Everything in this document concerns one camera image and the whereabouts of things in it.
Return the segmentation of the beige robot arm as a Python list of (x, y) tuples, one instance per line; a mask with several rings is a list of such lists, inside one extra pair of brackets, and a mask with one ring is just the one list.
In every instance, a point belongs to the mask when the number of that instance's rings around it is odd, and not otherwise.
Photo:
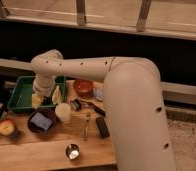
[(176, 171), (160, 73), (145, 58), (65, 59), (56, 50), (31, 60), (33, 88), (51, 91), (53, 78), (68, 76), (101, 82), (103, 105), (119, 171)]

